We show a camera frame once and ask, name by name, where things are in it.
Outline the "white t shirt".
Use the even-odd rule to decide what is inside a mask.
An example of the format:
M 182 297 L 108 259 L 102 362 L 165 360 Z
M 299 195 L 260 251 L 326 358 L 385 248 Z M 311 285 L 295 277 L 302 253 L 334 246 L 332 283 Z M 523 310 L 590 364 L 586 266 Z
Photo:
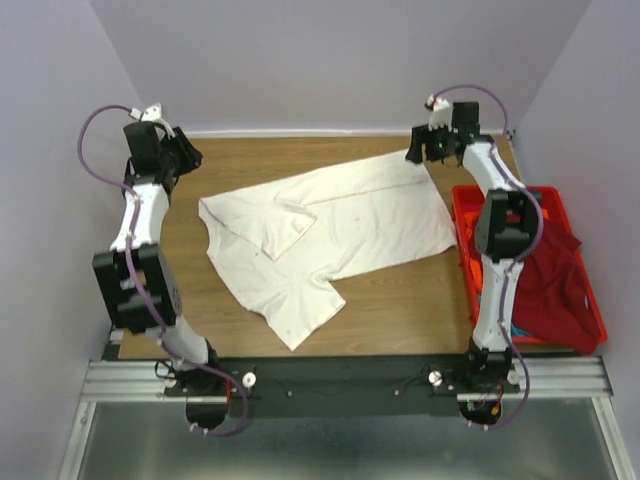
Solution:
M 344 308 L 334 281 L 456 244 L 434 181 L 401 151 L 202 198 L 198 215 L 221 280 L 289 350 Z

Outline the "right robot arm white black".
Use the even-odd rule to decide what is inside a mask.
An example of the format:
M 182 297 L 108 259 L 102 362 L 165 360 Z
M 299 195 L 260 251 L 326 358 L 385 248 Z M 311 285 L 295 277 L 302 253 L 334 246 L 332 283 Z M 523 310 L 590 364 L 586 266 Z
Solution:
M 544 217 L 535 194 L 508 169 L 494 140 L 480 132 L 479 104 L 430 96 L 429 121 L 411 131 L 405 159 L 413 164 L 455 157 L 484 195 L 476 223 L 483 286 L 479 315 L 451 380 L 480 392 L 507 380 L 515 353 L 511 326 L 525 259 L 540 241 Z

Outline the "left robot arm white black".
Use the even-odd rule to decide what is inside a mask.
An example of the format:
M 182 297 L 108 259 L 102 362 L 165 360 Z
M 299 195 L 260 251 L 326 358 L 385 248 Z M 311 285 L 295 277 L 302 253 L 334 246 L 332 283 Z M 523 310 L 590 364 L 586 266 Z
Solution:
M 201 153 L 179 128 L 142 120 L 123 129 L 130 156 L 121 192 L 125 211 L 109 249 L 92 267 L 113 327 L 158 342 L 169 355 L 161 379 L 185 393 L 212 395 L 222 385 L 218 356 L 183 314 L 182 298 L 160 245 L 179 178 Z

